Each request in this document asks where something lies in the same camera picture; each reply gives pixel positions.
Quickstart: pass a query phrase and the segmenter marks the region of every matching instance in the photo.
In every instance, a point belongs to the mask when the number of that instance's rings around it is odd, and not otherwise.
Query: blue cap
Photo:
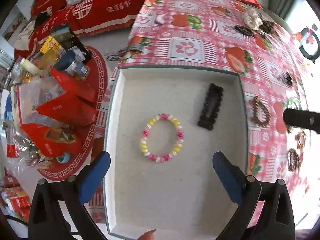
[[[68,50],[65,54],[61,56],[54,68],[59,71],[66,70],[76,59],[76,54],[72,50]]]

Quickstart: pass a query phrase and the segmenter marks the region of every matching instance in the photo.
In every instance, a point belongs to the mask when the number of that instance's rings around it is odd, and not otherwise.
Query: pink tablecloth
[[[280,38],[269,36],[269,43],[236,31],[235,25],[244,25],[242,15],[246,9],[232,0],[146,0],[130,34],[130,38],[144,37],[133,41],[144,43],[145,51],[127,53],[114,70],[101,111],[105,114],[108,111],[112,84],[117,70],[123,66],[191,65],[242,72],[249,132],[247,173],[267,182],[284,179],[295,209],[307,191],[308,178],[300,171],[288,171],[287,150],[296,149],[294,135],[297,132],[289,135],[276,130],[273,106],[276,102],[298,98],[302,107],[307,108],[298,71],[303,66],[303,58],[293,48],[290,35],[279,25],[275,25],[275,29]],[[294,77],[293,88],[278,80],[285,72]],[[270,124],[265,128],[257,126],[252,119],[255,96],[259,96],[271,115]],[[96,136],[104,136],[104,127],[97,127]],[[261,209],[262,203],[259,203],[250,225],[257,222]]]

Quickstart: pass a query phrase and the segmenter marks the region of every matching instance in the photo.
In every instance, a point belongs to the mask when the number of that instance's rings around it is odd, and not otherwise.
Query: red round placemat
[[[99,111],[108,83],[107,66],[100,52],[93,47],[86,47],[91,52],[92,58],[87,63],[87,66],[90,67],[90,74],[85,83],[92,86],[98,95],[97,101],[90,103],[89,105]],[[54,168],[38,169],[42,176],[50,180],[60,181],[75,174],[82,166],[93,145],[95,124],[78,127],[76,130],[81,135],[83,141],[83,152],[78,155],[71,155],[71,158],[67,163],[61,164],[55,162]]]

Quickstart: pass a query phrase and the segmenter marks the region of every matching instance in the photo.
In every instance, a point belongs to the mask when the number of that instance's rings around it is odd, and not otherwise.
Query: red box
[[[25,221],[25,222],[29,222],[29,215],[30,215],[30,208],[27,209],[20,209],[19,213],[21,215],[21,218]]]
[[[8,199],[18,198],[17,193],[14,191],[12,187],[5,188],[4,192],[6,194],[6,198]]]
[[[4,177],[3,178],[4,187],[17,187],[20,183],[15,177]]]
[[[9,209],[11,209],[14,212],[19,211],[19,206],[17,204],[17,198],[9,198],[6,200],[6,203],[8,204]]]
[[[16,203],[18,205],[19,208],[23,209],[23,208],[30,208],[31,204],[30,204],[30,199],[28,194],[24,191],[24,189],[22,187],[13,187],[12,188],[16,195],[17,195],[17,199],[16,199]]]

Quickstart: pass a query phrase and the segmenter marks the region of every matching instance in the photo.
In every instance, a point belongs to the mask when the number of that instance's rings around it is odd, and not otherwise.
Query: yellow package
[[[61,47],[61,45],[52,36],[47,38],[45,43],[42,45],[40,52],[45,54],[49,49],[56,51],[59,55],[64,53],[63,47]]]

